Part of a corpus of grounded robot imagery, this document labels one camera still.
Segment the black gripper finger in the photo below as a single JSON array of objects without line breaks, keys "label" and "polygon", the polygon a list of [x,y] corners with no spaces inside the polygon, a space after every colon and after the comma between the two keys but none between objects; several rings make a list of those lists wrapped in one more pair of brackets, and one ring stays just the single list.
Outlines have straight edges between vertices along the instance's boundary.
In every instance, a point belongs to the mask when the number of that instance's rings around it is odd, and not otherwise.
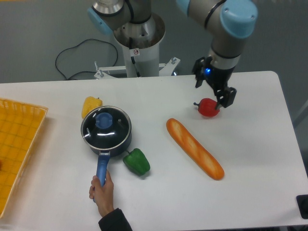
[{"label": "black gripper finger", "polygon": [[227,108],[233,104],[237,90],[233,87],[224,87],[221,90],[215,91],[215,96],[217,98],[217,104],[215,109],[220,109],[221,107]]},{"label": "black gripper finger", "polygon": [[208,58],[202,57],[195,61],[192,68],[192,73],[195,75],[195,88],[198,88],[202,85],[203,81],[207,79],[205,70],[207,68]]}]

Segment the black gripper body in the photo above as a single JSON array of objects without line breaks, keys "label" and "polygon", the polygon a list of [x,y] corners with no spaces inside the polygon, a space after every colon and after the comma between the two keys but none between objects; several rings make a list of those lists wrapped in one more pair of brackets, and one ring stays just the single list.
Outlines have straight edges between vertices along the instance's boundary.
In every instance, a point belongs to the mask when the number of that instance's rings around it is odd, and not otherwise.
[{"label": "black gripper body", "polygon": [[228,81],[234,71],[235,67],[229,69],[221,69],[214,66],[212,56],[208,56],[205,60],[205,80],[213,89],[214,93],[223,91],[234,91],[235,88],[228,87]]}]

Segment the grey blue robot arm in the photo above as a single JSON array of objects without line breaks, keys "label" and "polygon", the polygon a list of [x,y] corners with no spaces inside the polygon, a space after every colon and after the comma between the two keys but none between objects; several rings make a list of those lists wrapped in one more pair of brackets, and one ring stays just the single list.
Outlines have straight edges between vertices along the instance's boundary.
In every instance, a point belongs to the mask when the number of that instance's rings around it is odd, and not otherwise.
[{"label": "grey blue robot arm", "polygon": [[[206,81],[217,98],[216,107],[229,107],[236,89],[228,80],[254,31],[257,7],[250,0],[179,0],[177,5],[213,36],[208,56],[192,68],[196,87]],[[159,44],[166,28],[149,0],[96,0],[88,16],[101,33],[113,34],[122,46],[128,77],[158,76]]]}]

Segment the black sleeved forearm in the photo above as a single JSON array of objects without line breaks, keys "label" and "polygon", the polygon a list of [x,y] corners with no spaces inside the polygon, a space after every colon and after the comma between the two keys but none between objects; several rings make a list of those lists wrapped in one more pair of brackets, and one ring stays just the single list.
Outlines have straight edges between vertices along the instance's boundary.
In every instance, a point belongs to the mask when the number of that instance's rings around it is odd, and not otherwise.
[{"label": "black sleeved forearm", "polygon": [[130,223],[119,208],[101,218],[98,224],[102,231],[132,231]]}]

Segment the person's hand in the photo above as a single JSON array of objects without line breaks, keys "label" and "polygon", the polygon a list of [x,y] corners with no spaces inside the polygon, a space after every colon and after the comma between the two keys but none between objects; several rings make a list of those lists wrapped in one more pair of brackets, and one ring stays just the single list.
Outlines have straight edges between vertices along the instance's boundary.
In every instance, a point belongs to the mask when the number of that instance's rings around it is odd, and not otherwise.
[{"label": "person's hand", "polygon": [[89,198],[94,199],[101,217],[114,211],[114,184],[107,170],[105,184],[102,186],[99,178],[93,176],[89,190]]}]

